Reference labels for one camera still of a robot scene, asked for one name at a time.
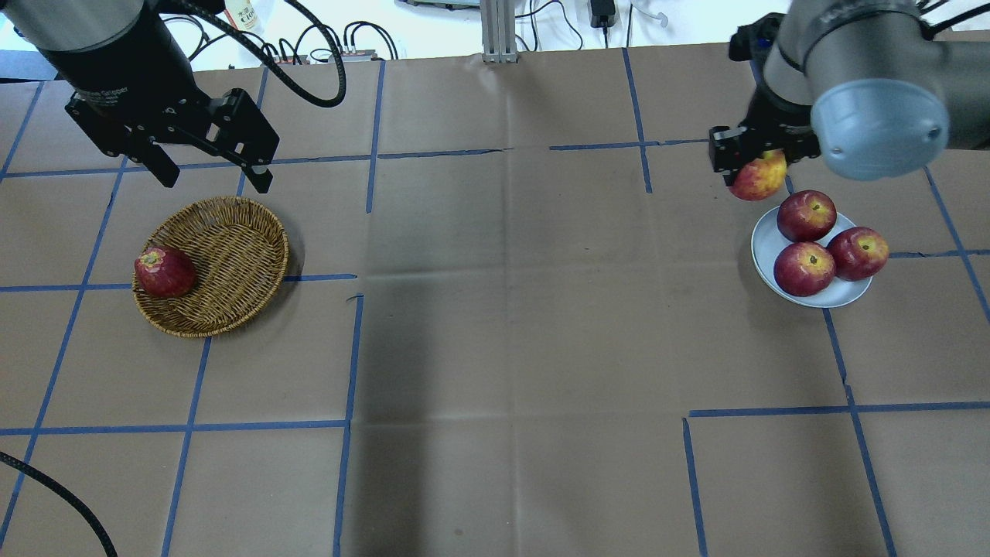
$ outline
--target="apple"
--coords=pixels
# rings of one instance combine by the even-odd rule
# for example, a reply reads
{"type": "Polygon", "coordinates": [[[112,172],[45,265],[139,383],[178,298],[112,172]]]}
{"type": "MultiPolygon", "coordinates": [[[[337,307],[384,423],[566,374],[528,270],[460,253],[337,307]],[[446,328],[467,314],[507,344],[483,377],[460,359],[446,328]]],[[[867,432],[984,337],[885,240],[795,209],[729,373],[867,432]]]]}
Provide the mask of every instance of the apple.
{"type": "Polygon", "coordinates": [[[810,296],[824,290],[836,277],[836,261],[815,242],[798,242],[784,248],[773,262],[773,278],[793,296],[810,296]]]}
{"type": "Polygon", "coordinates": [[[780,190],[786,175],[787,160],[783,150],[764,151],[759,159],[742,167],[729,192],[746,201],[766,199],[780,190]]]}
{"type": "Polygon", "coordinates": [[[134,260],[134,273],[145,292],[155,297],[179,297],[196,283],[196,268],[189,256],[168,246],[145,250],[134,260]]]}
{"type": "Polygon", "coordinates": [[[836,205],[814,189],[792,193],[777,211],[777,229],[791,242],[814,242],[836,226],[836,205]]]}
{"type": "Polygon", "coordinates": [[[829,253],[836,260],[837,277],[863,280],[883,269],[890,257],[890,247],[872,228],[854,226],[839,232],[829,242],[829,253]]]}

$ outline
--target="wicker basket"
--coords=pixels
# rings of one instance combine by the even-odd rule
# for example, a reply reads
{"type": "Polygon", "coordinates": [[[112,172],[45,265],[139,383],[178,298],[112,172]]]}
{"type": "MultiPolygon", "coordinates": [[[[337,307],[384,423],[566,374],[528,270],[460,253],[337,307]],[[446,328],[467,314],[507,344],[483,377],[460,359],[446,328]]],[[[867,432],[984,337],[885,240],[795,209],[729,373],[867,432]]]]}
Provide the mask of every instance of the wicker basket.
{"type": "Polygon", "coordinates": [[[134,277],[134,300],[157,329],[184,338],[225,333],[257,315],[275,295],[289,262],[285,228],[246,197],[197,201],[172,215],[143,250],[169,246],[189,255],[198,280],[189,293],[159,298],[134,277]]]}

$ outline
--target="bottle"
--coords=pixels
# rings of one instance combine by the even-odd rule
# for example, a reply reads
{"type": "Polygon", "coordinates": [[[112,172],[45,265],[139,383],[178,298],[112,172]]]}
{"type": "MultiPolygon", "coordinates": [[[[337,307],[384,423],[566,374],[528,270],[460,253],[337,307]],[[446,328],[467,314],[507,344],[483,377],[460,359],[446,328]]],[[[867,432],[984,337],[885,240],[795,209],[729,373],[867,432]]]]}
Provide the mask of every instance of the bottle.
{"type": "Polygon", "coordinates": [[[250,0],[225,0],[224,14],[238,31],[250,31],[257,25],[257,13],[250,0]]]}

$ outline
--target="blue end cap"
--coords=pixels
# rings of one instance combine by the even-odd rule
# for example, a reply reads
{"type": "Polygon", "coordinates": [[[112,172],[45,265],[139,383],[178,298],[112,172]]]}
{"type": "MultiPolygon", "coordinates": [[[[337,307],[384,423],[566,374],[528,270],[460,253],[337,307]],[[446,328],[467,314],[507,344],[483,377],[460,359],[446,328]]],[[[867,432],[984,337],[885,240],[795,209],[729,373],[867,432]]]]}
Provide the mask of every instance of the blue end cap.
{"type": "Polygon", "coordinates": [[[858,180],[899,176],[948,144],[948,111],[927,89],[895,79],[837,85],[815,101],[812,127],[833,172],[858,180]]]}

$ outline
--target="black cable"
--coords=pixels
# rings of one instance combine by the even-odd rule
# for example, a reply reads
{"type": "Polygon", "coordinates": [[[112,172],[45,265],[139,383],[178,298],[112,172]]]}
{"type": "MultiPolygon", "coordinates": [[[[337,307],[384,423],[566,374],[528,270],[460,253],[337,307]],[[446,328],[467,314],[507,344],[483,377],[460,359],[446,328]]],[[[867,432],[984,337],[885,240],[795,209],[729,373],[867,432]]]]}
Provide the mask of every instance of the black cable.
{"type": "Polygon", "coordinates": [[[537,16],[534,15],[533,7],[537,5],[537,0],[530,0],[530,27],[533,29],[533,50],[540,49],[540,36],[537,35],[537,16]]]}
{"type": "Polygon", "coordinates": [[[387,31],[385,31],[385,29],[380,25],[371,23],[369,21],[353,21],[348,23],[344,27],[345,46],[347,46],[348,44],[347,31],[350,30],[349,43],[352,47],[357,48],[357,42],[354,40],[354,35],[356,35],[357,30],[362,27],[370,27],[371,29],[374,29],[376,32],[378,32],[378,35],[380,35],[382,40],[385,41],[385,46],[388,47],[389,57],[391,57],[392,59],[399,59],[399,48],[395,46],[395,41],[392,39],[392,36],[387,31]]]}
{"type": "Polygon", "coordinates": [[[327,33],[324,29],[323,23],[313,15],[312,12],[306,9],[305,6],[300,4],[297,0],[285,0],[285,3],[295,8],[297,12],[302,14],[306,19],[310,20],[313,24],[317,25],[317,29],[323,38],[327,40],[327,45],[330,46],[330,51],[334,55],[334,65],[337,66],[337,78],[338,78],[338,89],[337,96],[329,99],[320,98],[313,93],[307,91],[303,87],[296,83],[285,71],[278,67],[275,61],[265,54],[265,52],[256,46],[254,43],[249,41],[244,34],[238,32],[226,22],[222,21],[220,18],[214,16],[210,12],[204,10],[197,4],[190,2],[189,0],[172,0],[172,3],[185,8],[186,11],[192,12],[202,18],[203,20],[209,22],[214,27],[220,29],[221,31],[230,34],[230,36],[241,44],[245,49],[247,49],[251,54],[255,55],[257,59],[261,60],[261,63],[265,65],[278,79],[285,83],[292,92],[296,93],[307,102],[314,104],[316,106],[330,108],[332,106],[337,106],[344,102],[344,97],[347,94],[347,75],[344,71],[344,59],[341,57],[341,51],[337,48],[337,44],[334,43],[334,39],[327,33]]]}
{"type": "Polygon", "coordinates": [[[633,4],[629,5],[629,17],[626,18],[626,48],[633,40],[633,4]]]}
{"type": "MultiPolygon", "coordinates": [[[[296,40],[296,46],[294,48],[294,50],[297,53],[299,52],[299,49],[300,49],[300,47],[303,44],[303,39],[306,38],[306,35],[309,34],[310,31],[313,31],[314,29],[316,29],[316,27],[317,27],[316,24],[311,25],[311,26],[307,27],[306,29],[304,29],[303,32],[299,35],[299,39],[296,40]]],[[[329,25],[325,25],[323,27],[334,38],[334,42],[337,43],[337,48],[340,49],[341,51],[343,51],[344,50],[344,45],[341,43],[341,38],[337,35],[337,32],[334,31],[334,28],[330,27],[329,25]]],[[[330,49],[316,49],[316,51],[329,51],[329,50],[330,49]]]]}
{"type": "Polygon", "coordinates": [[[323,62],[323,63],[326,63],[326,62],[330,61],[330,57],[329,56],[327,56],[325,58],[318,58],[318,57],[316,57],[316,53],[319,53],[319,52],[329,53],[330,52],[330,49],[313,49],[313,50],[310,51],[310,59],[313,59],[313,60],[318,61],[318,62],[323,62]]]}
{"type": "Polygon", "coordinates": [[[567,19],[567,8],[563,5],[563,2],[561,2],[560,0],[547,0],[547,2],[545,4],[543,4],[542,6],[540,6],[539,8],[537,8],[535,11],[530,12],[529,14],[520,14],[520,15],[516,16],[516,19],[528,18],[530,16],[536,15],[540,11],[542,11],[545,7],[549,6],[550,4],[558,4],[560,6],[560,13],[563,14],[563,21],[564,21],[564,23],[567,24],[567,27],[569,27],[570,30],[573,31],[574,34],[577,35],[577,38],[581,41],[581,46],[578,47],[577,49],[579,51],[581,49],[583,49],[584,48],[584,37],[582,37],[581,36],[581,33],[579,31],[577,31],[576,29],[574,29],[574,26],[570,24],[570,20],[567,19]]]}
{"type": "Polygon", "coordinates": [[[948,0],[939,0],[935,4],[932,4],[931,6],[922,7],[921,8],[922,15],[923,16],[927,15],[928,13],[935,11],[936,9],[944,6],[945,4],[948,4],[948,0]]]}
{"type": "Polygon", "coordinates": [[[526,52],[527,53],[530,51],[530,46],[526,44],[526,39],[523,39],[522,37],[520,37],[519,35],[517,35],[516,36],[516,41],[519,41],[520,43],[523,44],[523,48],[526,49],[526,52]]]}
{"type": "Polygon", "coordinates": [[[96,514],[93,514],[93,511],[86,506],[86,503],[82,502],[71,491],[67,490],[65,486],[59,482],[56,482],[44,472],[26,462],[22,462],[21,460],[8,455],[3,451],[0,451],[0,462],[52,490],[57,496],[65,500],[65,502],[71,504],[72,508],[76,509],[79,514],[82,514],[82,517],[86,519],[86,523],[93,529],[93,533],[95,533],[96,537],[99,538],[100,545],[103,546],[103,551],[107,554],[107,557],[117,557],[117,549],[114,548],[114,542],[110,540],[110,534],[107,533],[106,528],[104,528],[103,524],[100,523],[100,520],[96,517],[96,514]]]}
{"type": "Polygon", "coordinates": [[[292,48],[292,43],[289,43],[285,39],[279,39],[278,50],[282,53],[282,61],[289,61],[288,56],[285,54],[285,47],[283,47],[283,44],[288,45],[289,51],[292,52],[292,65],[299,63],[299,54],[296,53],[296,50],[292,48]]]}
{"type": "MultiPolygon", "coordinates": [[[[235,33],[236,34],[240,34],[240,35],[247,35],[249,37],[254,37],[255,39],[258,39],[261,42],[261,49],[264,52],[264,55],[265,56],[269,56],[271,59],[278,58],[278,49],[275,48],[275,45],[272,45],[270,43],[266,43],[265,40],[262,39],[261,37],[259,37],[258,35],[250,32],[250,31],[237,31],[237,30],[235,30],[235,33]]],[[[203,51],[205,51],[207,47],[210,47],[211,45],[217,43],[220,39],[225,39],[227,37],[233,38],[234,35],[232,35],[230,33],[225,33],[223,35],[220,35],[219,37],[214,37],[213,39],[210,39],[209,41],[207,41],[206,43],[204,43],[202,47],[200,47],[199,49],[196,49],[193,52],[193,54],[189,55],[189,61],[192,61],[195,57],[197,57],[198,55],[200,55],[200,53],[202,53],[203,51]]]]}
{"type": "Polygon", "coordinates": [[[196,43],[196,48],[193,49],[194,53],[200,50],[201,48],[203,48],[203,44],[210,40],[210,36],[207,35],[206,30],[203,29],[203,24],[199,23],[199,21],[197,21],[195,18],[191,18],[189,16],[174,16],[170,18],[165,18],[161,21],[164,24],[168,24],[169,22],[173,22],[173,21],[184,21],[188,24],[195,25],[196,28],[199,29],[199,42],[196,43]]]}
{"type": "Polygon", "coordinates": [[[990,4],[983,4],[982,6],[977,6],[972,10],[962,12],[961,14],[955,16],[954,18],[949,18],[937,25],[932,25],[928,28],[928,36],[934,37],[942,31],[952,27],[953,25],[960,24],[966,20],[971,20],[978,15],[990,12],[990,4]]]}

